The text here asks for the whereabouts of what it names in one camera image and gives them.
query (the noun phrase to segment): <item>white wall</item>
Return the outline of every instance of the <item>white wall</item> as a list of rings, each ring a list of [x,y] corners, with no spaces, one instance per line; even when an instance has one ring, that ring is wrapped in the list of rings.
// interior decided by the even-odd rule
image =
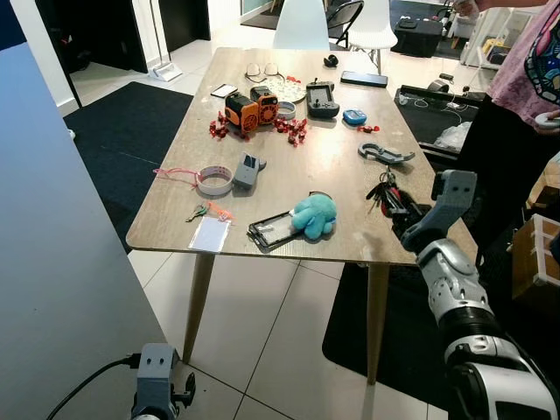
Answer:
[[[165,338],[26,43],[0,51],[0,92],[0,417],[37,420]],[[56,418],[127,418],[134,382],[116,367]]]
[[[208,16],[212,33],[239,23],[241,15],[239,0],[208,0]]]
[[[75,111],[78,103],[68,86],[35,1],[11,0],[11,5],[60,113],[65,116]]]
[[[158,42],[151,18],[150,0],[132,0],[132,6],[136,15],[136,24],[140,33],[143,55],[148,63],[148,68],[150,68],[159,64]],[[158,0],[153,0],[153,7],[161,53],[164,59],[167,60],[167,44],[165,43],[164,24],[161,21]]]

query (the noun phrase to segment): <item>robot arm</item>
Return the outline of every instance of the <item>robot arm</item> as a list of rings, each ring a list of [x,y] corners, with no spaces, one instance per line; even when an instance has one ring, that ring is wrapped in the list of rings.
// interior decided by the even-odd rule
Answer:
[[[429,290],[430,309],[445,346],[448,379],[465,418],[558,419],[554,389],[500,328],[479,273],[449,227],[473,200],[476,174],[445,171],[436,178],[436,205],[416,203],[393,214],[393,231],[416,262]]]
[[[185,392],[176,394],[172,383],[172,371],[179,360],[174,347],[167,344],[146,344],[142,349],[136,394],[132,407],[132,420],[175,420],[179,406],[191,405],[196,391],[194,374],[186,380]]]

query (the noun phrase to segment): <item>white card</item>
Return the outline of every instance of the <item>white card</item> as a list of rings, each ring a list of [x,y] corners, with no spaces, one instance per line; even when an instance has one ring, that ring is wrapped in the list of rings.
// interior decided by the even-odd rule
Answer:
[[[192,236],[190,249],[219,253],[228,236],[231,221],[220,221],[214,217],[203,217]]]

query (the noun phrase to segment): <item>white stand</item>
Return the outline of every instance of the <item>white stand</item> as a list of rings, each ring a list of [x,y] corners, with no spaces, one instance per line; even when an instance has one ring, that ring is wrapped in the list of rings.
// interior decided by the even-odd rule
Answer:
[[[154,24],[154,32],[156,33],[156,41],[157,41],[157,51],[159,52],[159,64],[154,66],[150,69],[149,75],[154,79],[159,81],[172,81],[176,77],[179,77],[183,72],[181,72],[180,68],[175,66],[174,63],[171,62],[171,55],[170,60],[164,63],[164,57],[161,53],[161,46],[159,44],[159,36],[158,36],[158,28],[156,27],[156,15],[154,14],[154,7],[153,7],[153,0],[150,0],[150,10],[151,10],[151,21]]]

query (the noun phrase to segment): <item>black controller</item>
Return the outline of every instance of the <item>black controller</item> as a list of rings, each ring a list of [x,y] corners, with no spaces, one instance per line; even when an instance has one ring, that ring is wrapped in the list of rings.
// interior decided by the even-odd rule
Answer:
[[[340,105],[334,102],[334,83],[315,81],[307,89],[307,114],[315,118],[334,118],[340,111]]]

